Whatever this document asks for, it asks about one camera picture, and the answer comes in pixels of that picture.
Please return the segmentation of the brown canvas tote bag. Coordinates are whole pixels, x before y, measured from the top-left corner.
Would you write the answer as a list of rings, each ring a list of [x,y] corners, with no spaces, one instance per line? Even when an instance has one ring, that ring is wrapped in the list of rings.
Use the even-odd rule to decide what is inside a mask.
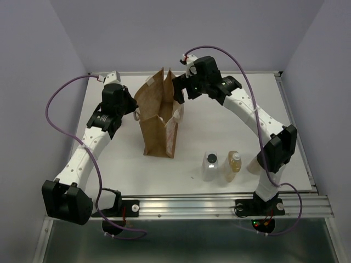
[[[184,106],[173,98],[175,74],[171,70],[166,76],[164,73],[162,68],[137,90],[134,99],[138,112],[134,118],[139,121],[144,139],[144,155],[174,158]]]

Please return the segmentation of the white bottle black cap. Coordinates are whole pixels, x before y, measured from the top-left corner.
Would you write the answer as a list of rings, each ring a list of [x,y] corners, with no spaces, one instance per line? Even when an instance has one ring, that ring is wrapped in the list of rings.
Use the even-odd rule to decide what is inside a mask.
[[[213,181],[219,170],[218,156],[215,151],[205,152],[202,161],[202,180],[203,181]]]

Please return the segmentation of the amber liquid squeeze bottle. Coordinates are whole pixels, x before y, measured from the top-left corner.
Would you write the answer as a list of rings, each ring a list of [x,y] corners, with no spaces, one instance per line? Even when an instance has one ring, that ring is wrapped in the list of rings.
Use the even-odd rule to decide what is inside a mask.
[[[224,162],[224,178],[226,182],[232,182],[237,173],[241,170],[242,160],[237,151],[229,151]]]

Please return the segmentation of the beige pump bottle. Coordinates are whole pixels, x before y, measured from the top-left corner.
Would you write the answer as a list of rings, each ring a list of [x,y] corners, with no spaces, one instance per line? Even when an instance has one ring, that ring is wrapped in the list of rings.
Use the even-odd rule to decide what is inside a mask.
[[[257,157],[253,157],[250,163],[246,167],[247,171],[253,175],[259,175],[261,173],[262,167],[257,160]]]

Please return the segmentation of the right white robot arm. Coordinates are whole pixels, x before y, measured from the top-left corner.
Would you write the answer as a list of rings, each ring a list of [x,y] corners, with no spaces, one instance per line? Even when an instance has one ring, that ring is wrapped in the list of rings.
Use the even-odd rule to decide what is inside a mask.
[[[186,71],[172,81],[175,101],[184,103],[183,90],[188,99],[206,94],[237,115],[257,135],[261,150],[256,160],[261,171],[252,207],[259,214],[266,213],[272,208],[271,200],[277,196],[284,166],[295,153],[297,129],[291,124],[283,125],[266,113],[234,77],[223,77],[213,57],[183,55],[180,63]]]

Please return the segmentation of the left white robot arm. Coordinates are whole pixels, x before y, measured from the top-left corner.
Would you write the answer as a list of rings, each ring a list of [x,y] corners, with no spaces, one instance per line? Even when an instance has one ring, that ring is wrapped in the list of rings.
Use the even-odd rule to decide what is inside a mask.
[[[94,213],[93,201],[85,194],[94,162],[114,137],[122,117],[136,110],[128,88],[119,82],[105,84],[102,101],[87,122],[76,151],[53,181],[45,181],[42,195],[50,217],[84,225]]]

